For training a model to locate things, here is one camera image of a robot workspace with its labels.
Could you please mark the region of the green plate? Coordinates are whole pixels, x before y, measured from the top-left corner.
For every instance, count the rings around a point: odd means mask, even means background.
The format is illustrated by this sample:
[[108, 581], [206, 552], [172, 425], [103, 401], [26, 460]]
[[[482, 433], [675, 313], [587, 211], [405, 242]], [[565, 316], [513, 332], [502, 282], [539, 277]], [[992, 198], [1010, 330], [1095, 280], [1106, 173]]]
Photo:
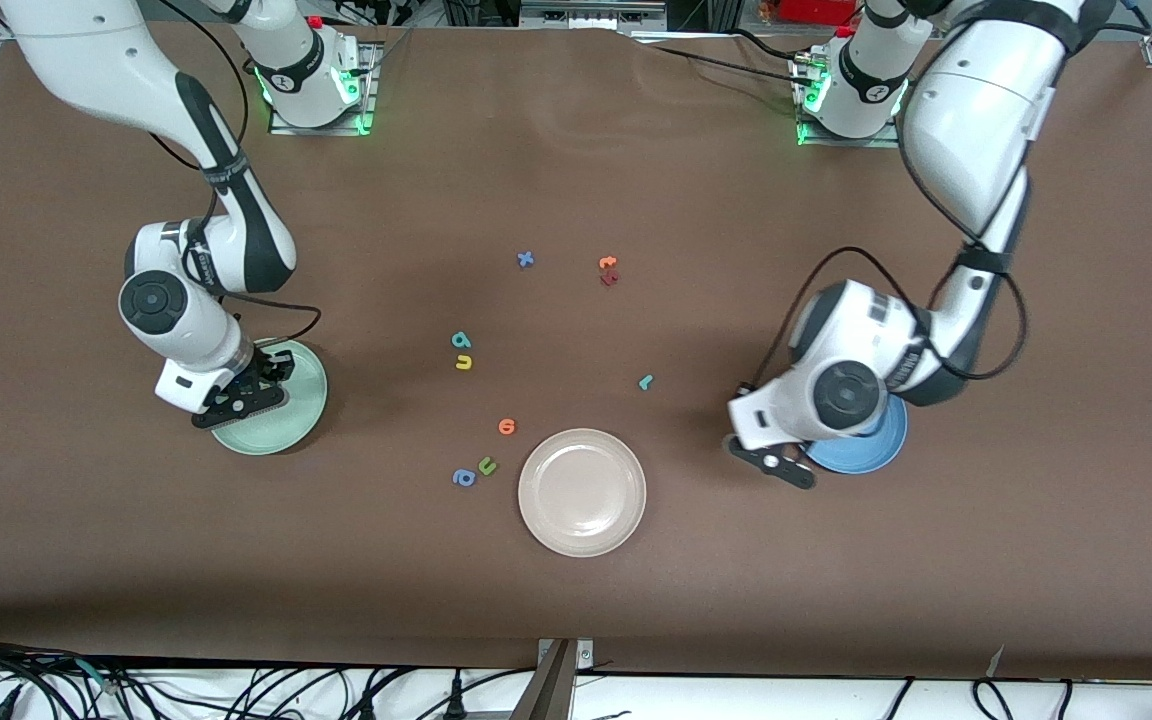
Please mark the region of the green plate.
[[289, 340], [271, 346], [270, 351], [291, 354], [291, 378], [278, 386], [283, 400], [275, 407], [211, 430], [219, 444], [238, 454], [262, 456], [288, 450], [311, 433], [326, 407], [328, 378], [319, 356], [310, 347]]

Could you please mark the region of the beige plate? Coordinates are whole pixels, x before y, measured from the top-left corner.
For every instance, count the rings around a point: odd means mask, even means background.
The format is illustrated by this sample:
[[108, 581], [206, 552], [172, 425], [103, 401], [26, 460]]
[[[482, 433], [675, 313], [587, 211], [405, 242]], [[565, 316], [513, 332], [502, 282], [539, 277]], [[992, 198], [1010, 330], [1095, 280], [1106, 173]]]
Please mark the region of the beige plate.
[[526, 532], [570, 559], [621, 547], [646, 510], [646, 475], [622, 439], [604, 430], [567, 429], [545, 438], [518, 473]]

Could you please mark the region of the brown table cover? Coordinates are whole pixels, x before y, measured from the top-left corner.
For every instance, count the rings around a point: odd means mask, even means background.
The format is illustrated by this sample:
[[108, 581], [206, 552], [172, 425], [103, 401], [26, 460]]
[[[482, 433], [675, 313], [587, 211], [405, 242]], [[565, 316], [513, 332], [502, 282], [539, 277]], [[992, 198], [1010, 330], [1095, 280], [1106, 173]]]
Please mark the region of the brown table cover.
[[[298, 247], [279, 300], [321, 306], [329, 378], [314, 433], [250, 457], [156, 397], [116, 310], [134, 233], [200, 214], [205, 183], [3, 47], [1, 642], [517, 667], [584, 635], [617, 670], [923, 676], [1006, 644], [1011, 676], [1152, 679], [1137, 47], [1071, 61], [1030, 156], [1018, 363], [914, 410], [890, 465], [809, 491], [723, 450], [726, 404], [832, 249], [916, 301], [954, 259], [896, 152], [796, 145], [768, 79], [605, 31], [415, 32], [380, 94], [367, 137], [244, 141]], [[518, 510], [526, 456], [567, 429], [646, 475], [639, 526], [594, 559]]]

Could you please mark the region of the aluminium profile beam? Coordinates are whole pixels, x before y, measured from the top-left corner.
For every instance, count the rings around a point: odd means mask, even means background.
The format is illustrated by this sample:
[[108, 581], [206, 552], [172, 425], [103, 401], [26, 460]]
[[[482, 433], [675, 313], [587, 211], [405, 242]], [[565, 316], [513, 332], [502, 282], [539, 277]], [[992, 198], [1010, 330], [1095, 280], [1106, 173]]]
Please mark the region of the aluminium profile beam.
[[570, 720], [579, 641], [550, 642], [509, 720]]

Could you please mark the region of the small metal mounting plate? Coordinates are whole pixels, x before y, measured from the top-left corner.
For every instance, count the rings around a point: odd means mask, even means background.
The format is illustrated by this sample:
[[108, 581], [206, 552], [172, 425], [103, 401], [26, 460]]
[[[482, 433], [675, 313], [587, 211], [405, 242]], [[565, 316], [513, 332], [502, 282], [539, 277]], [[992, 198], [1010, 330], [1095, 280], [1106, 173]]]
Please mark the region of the small metal mounting plate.
[[[543, 638], [538, 642], [538, 661], [536, 665], [540, 666], [544, 661], [544, 657], [548, 655], [550, 647], [556, 643], [558, 639]], [[576, 669], [577, 670], [589, 670], [594, 667], [594, 641], [593, 638], [573, 638], [573, 647], [575, 647], [576, 653]]]

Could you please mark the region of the blue plate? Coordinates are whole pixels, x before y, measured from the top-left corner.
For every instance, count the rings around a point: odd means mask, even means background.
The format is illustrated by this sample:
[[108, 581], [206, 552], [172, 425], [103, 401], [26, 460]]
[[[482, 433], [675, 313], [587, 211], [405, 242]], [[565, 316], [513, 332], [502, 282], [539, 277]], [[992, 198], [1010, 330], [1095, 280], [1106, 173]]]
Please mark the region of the blue plate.
[[886, 410], [856, 435], [838, 437], [806, 445], [806, 456], [814, 465], [832, 473], [873, 473], [895, 460], [908, 438], [905, 402], [890, 396]]

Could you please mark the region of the red box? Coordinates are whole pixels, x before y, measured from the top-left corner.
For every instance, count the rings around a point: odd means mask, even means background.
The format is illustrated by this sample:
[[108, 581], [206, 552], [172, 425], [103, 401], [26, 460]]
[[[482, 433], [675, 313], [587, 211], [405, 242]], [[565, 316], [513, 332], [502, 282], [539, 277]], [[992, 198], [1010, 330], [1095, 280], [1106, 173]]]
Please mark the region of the red box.
[[776, 18], [804, 26], [846, 26], [863, 0], [774, 0]]

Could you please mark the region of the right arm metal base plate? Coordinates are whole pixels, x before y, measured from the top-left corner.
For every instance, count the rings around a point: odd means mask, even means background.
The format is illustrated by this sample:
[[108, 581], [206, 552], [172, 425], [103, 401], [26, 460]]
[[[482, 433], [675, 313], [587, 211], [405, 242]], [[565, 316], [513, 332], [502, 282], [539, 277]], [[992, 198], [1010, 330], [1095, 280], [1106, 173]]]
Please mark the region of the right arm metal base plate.
[[291, 67], [259, 68], [273, 135], [366, 136], [374, 123], [384, 41], [314, 31], [312, 54]]

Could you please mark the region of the grey metal frame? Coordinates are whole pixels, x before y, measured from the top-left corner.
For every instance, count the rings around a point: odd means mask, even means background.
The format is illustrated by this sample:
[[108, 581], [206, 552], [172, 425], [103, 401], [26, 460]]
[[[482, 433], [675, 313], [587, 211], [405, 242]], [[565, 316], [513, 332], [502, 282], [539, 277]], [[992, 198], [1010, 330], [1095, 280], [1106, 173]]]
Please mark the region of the grey metal frame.
[[612, 29], [617, 33], [666, 32], [664, 0], [520, 0], [522, 29]]

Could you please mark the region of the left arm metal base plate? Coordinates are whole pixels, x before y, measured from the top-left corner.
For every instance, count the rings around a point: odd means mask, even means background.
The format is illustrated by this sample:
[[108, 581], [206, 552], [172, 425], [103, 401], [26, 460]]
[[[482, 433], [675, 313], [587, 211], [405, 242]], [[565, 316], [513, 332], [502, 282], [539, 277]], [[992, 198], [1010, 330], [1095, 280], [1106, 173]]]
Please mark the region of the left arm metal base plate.
[[873, 82], [865, 76], [858, 88], [847, 79], [833, 44], [810, 46], [788, 61], [791, 78], [805, 85], [794, 90], [797, 142], [840, 147], [893, 147], [895, 118], [908, 79]]

